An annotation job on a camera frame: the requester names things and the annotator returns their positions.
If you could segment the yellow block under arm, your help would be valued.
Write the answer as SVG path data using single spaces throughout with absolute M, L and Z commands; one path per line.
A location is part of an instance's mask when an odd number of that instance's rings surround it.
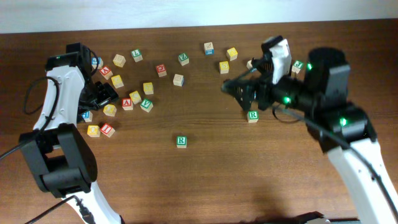
M 116 108 L 114 105 L 112 105 L 112 104 L 108 104 L 108 105 L 106 105 L 106 106 L 103 108 L 103 113 L 104 113 L 106 116 L 112 116 L 112 117 L 114 117 L 114 116 L 116 115 L 116 112 L 117 112 L 117 108 Z

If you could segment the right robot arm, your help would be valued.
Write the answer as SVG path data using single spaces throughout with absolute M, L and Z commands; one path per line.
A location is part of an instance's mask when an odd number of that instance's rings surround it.
M 396 223 L 397 192 L 385 168 L 376 131 L 366 114 L 348 100 L 350 65 L 344 53 L 318 47 L 306 63 L 292 61 L 287 40 L 270 37 L 248 72 L 227 79 L 222 91 L 244 111 L 257 103 L 301 121 L 342 178 L 362 223 Z

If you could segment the yellow block camera picture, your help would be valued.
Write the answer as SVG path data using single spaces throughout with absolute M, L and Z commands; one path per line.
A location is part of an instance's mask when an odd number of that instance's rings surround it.
M 219 63 L 219 70 L 221 74 L 229 73 L 229 63 L 228 61 L 223 61 Z

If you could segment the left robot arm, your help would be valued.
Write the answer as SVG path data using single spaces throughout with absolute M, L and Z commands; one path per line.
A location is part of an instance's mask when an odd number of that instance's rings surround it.
M 94 53 L 81 43 L 48 58 L 47 91 L 32 132 L 21 134 L 21 152 L 39 189 L 69 203 L 85 223 L 123 223 L 97 183 L 95 156 L 77 130 L 83 113 L 118 100 L 109 83 L 93 82 Z

